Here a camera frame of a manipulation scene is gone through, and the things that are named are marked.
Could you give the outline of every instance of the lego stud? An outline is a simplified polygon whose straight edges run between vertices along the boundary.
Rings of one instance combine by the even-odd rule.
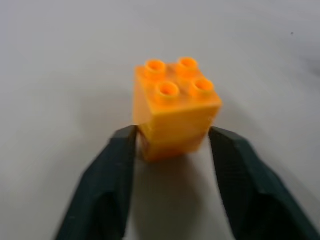
[[[181,57],[178,59],[176,72],[184,77],[194,77],[198,70],[198,63],[192,57]]]
[[[166,64],[158,59],[151,59],[145,63],[145,76],[152,80],[160,80],[166,75]]]
[[[205,77],[193,80],[189,88],[189,94],[195,98],[207,98],[213,91],[214,84]]]
[[[180,90],[171,81],[160,82],[155,87],[155,99],[160,104],[172,103],[178,99]]]

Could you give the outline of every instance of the white table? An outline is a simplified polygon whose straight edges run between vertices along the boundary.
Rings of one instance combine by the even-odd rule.
[[[215,125],[248,138],[320,228],[319,25],[316,0],[2,1],[1,240],[53,238],[81,173],[132,124],[133,67],[180,56],[223,99]],[[208,143],[137,163],[127,236],[232,239]]]

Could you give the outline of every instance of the white background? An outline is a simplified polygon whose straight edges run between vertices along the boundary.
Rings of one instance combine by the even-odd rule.
[[[248,138],[320,220],[320,2],[2,0],[0,238],[52,239],[81,173],[132,124],[133,68],[192,56]],[[138,162],[128,239],[232,239],[208,145]]]

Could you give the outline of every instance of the stacked orange bricks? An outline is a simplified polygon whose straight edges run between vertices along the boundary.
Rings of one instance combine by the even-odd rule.
[[[148,60],[134,73],[133,121],[144,159],[161,160],[196,151],[222,101],[191,57],[176,63]]]

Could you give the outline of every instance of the white surface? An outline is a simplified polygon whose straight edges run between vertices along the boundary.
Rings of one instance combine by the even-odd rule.
[[[51,239],[84,169],[131,124],[133,67],[193,56],[247,137],[320,220],[320,2],[3,0],[0,238]],[[232,239],[208,148],[137,165],[128,239]]]

